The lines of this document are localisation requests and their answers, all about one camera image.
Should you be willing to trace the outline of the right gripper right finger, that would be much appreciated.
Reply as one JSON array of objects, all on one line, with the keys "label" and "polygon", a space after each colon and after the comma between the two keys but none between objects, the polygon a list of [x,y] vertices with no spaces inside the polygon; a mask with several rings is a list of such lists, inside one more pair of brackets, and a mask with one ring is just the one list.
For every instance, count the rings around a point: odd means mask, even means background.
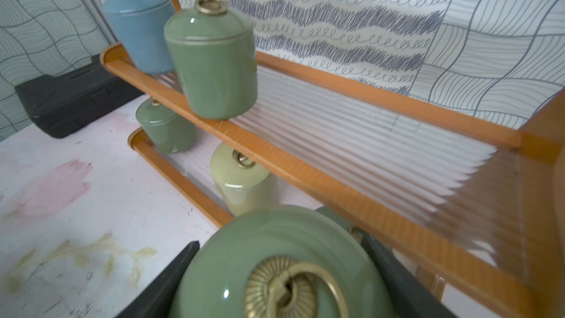
[{"label": "right gripper right finger", "polygon": [[398,317],[456,318],[384,244],[369,234],[363,235],[360,244],[383,278]]}]

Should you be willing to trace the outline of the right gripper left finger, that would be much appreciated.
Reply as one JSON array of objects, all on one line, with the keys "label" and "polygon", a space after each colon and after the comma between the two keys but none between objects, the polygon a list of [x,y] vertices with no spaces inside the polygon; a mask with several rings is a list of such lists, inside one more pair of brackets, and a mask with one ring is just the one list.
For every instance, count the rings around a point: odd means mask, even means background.
[{"label": "right gripper left finger", "polygon": [[169,316],[182,277],[199,250],[200,243],[198,241],[190,242],[153,282],[116,317],[152,318]]}]

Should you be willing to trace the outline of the green canister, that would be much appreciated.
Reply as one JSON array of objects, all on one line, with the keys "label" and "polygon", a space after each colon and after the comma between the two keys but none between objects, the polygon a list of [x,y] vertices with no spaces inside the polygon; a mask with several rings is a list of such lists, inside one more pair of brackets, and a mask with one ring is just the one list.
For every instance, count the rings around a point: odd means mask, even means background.
[{"label": "green canister", "polygon": [[341,214],[333,211],[327,206],[322,206],[316,209],[316,212],[334,221],[337,225],[347,231],[359,244],[362,243],[365,232],[362,229],[354,226],[351,222],[341,216]]},{"label": "green canister", "polygon": [[164,36],[190,108],[204,119],[241,116],[257,101],[254,24],[225,0],[196,0]]},{"label": "green canister", "polygon": [[162,153],[183,153],[196,142],[196,126],[154,98],[144,101],[136,110],[135,117]]},{"label": "green canister", "polygon": [[198,251],[171,317],[394,317],[369,255],[331,218],[299,206],[243,214]]}]

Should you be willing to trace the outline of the blue canister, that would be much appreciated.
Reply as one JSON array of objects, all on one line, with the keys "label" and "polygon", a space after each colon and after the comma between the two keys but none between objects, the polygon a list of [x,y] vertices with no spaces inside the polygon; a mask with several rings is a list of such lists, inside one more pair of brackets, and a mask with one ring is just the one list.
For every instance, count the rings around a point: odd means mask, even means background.
[{"label": "blue canister", "polygon": [[147,74],[175,70],[164,26],[175,14],[172,0],[106,0],[102,11],[135,66]]}]

